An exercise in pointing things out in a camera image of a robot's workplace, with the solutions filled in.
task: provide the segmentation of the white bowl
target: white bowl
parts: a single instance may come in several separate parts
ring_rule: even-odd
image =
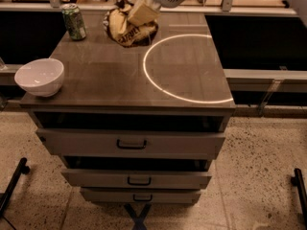
[[[56,94],[64,81],[64,66],[54,58],[31,61],[18,69],[16,83],[35,96],[49,97]]]

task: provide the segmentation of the drawer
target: drawer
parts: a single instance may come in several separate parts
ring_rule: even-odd
[[[44,129],[36,134],[51,154],[215,159],[223,133]]]
[[[130,189],[90,189],[81,188],[86,201],[95,203],[184,203],[198,202],[200,190],[130,190]]]
[[[211,179],[199,160],[84,157],[76,164],[81,169],[66,169],[62,175],[80,187],[205,189]]]

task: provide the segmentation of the green can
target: green can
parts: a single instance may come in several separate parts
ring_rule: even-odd
[[[62,14],[66,29],[73,40],[82,40],[86,37],[83,15],[76,4],[65,4]]]

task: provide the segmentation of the concrete floor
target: concrete floor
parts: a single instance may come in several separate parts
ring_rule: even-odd
[[[307,108],[265,117],[231,118],[209,186],[194,206],[153,204],[147,229],[305,229],[294,168],[306,173]],[[31,172],[21,175],[5,217],[21,229],[132,229],[125,204],[94,205],[61,176],[61,161],[35,136],[27,113],[8,105],[0,113],[0,192],[4,192],[20,158]],[[138,216],[144,204],[131,205]],[[0,229],[12,229],[0,219]]]

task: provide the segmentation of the black drawer handle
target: black drawer handle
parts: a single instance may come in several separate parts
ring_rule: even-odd
[[[143,142],[143,146],[140,146],[140,147],[133,147],[133,146],[122,146],[121,145],[121,140],[120,139],[117,139],[117,142],[116,142],[116,146],[117,148],[121,149],[121,150],[144,150],[145,147],[147,145],[147,141],[144,140]]]
[[[153,200],[153,195],[151,195],[151,197],[150,198],[148,198],[148,199],[137,199],[136,198],[136,195],[133,195],[133,200],[135,201],[135,202],[150,202],[150,201],[152,201]]]
[[[133,182],[130,182],[130,176],[128,176],[127,183],[131,186],[149,186],[152,183],[152,179],[149,177],[148,182],[146,183],[133,183]]]

